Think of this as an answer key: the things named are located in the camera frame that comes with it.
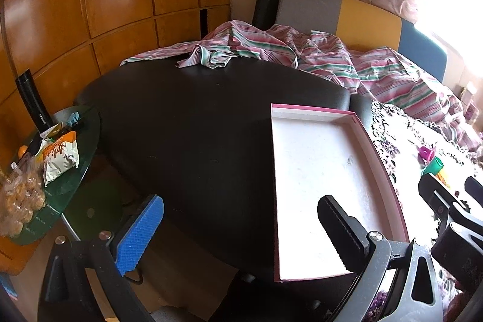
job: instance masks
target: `striped fabric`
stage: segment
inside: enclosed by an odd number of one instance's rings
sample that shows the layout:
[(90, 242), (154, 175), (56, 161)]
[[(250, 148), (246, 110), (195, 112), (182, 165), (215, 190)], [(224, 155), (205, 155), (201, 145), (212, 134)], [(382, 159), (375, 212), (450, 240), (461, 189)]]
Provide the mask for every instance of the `striped fabric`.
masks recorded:
[(179, 67), (202, 65), (224, 67), (242, 56), (278, 63), (318, 75), (343, 86), (351, 94), (394, 104), (416, 119), (441, 126), (448, 140), (475, 151), (481, 141), (472, 139), (462, 127), (465, 122), (460, 100), (427, 72), (389, 47), (361, 53), (347, 50), (329, 33), (310, 35), (294, 28), (274, 25), (266, 32), (242, 21), (229, 21), (203, 40), (154, 49), (121, 63), (165, 59), (190, 53)]

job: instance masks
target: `gray fabric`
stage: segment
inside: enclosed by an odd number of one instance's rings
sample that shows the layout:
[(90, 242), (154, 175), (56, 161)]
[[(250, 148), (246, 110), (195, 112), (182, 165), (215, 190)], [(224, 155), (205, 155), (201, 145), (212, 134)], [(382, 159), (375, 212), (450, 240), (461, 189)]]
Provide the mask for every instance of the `gray fabric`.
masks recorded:
[(299, 32), (335, 34), (342, 0), (280, 0), (276, 23)]
[(163, 306), (151, 314), (156, 322), (205, 322), (181, 308)]

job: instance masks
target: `open cardboard box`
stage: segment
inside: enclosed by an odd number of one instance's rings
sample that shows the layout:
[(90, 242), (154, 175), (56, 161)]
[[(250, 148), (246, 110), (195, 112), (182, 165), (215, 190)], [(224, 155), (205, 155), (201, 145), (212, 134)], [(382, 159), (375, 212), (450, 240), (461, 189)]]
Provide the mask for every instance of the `open cardboard box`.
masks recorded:
[(327, 194), (368, 231), (409, 241), (394, 187), (355, 113), (272, 104), (271, 121), (276, 281), (348, 273), (317, 217)]

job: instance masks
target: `black table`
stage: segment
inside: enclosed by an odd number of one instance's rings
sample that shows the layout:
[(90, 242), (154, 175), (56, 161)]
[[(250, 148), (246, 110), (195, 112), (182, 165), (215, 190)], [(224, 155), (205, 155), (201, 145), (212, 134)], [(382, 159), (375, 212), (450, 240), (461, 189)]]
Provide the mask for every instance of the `black table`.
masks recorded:
[(270, 104), (353, 110), (366, 127), (371, 120), (370, 100), (247, 58), (217, 69), (132, 63), (89, 84), (76, 102), (97, 108), (101, 148), (138, 190), (162, 196), (180, 229), (220, 260), (272, 280)]

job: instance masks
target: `window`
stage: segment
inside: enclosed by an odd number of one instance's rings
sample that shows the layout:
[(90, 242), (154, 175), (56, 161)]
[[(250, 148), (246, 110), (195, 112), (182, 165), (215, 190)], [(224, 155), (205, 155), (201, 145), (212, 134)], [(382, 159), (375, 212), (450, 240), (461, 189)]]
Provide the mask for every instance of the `window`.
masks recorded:
[(418, 28), (452, 46), (483, 75), (483, 0), (420, 0)]

